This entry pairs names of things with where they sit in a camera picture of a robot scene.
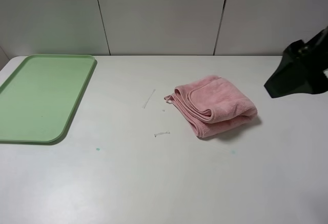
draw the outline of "pink towel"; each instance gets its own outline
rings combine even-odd
[[[228,80],[215,75],[178,86],[164,99],[174,104],[200,138],[236,128],[257,116],[252,101]]]

